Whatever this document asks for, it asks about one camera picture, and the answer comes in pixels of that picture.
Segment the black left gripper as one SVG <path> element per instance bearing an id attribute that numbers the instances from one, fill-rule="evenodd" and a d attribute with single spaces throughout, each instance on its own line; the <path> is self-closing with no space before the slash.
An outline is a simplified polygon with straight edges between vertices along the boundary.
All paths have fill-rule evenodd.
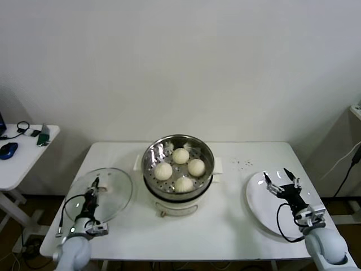
<path id="1" fill-rule="evenodd" d="M 99 177 L 97 177 L 93 186 L 89 186 L 85 191 L 85 202 L 82 206 L 82 217 L 94 218 L 95 210 L 98 207 Z"/>

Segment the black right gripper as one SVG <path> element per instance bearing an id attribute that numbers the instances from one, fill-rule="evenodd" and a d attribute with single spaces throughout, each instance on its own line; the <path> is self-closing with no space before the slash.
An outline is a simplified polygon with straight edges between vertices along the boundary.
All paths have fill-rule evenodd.
<path id="1" fill-rule="evenodd" d="M 269 178 L 266 172 L 263 173 L 265 178 L 265 182 L 267 185 L 267 190 L 275 195 L 278 196 L 280 199 L 285 199 L 287 203 L 290 205 L 291 211 L 301 211 L 307 208 L 307 203 L 302 199 L 300 196 L 301 188 L 299 178 L 297 178 L 291 171 L 284 168 L 285 174 L 291 180 L 292 184 L 283 185 L 281 187 L 272 183 L 271 179 Z"/>

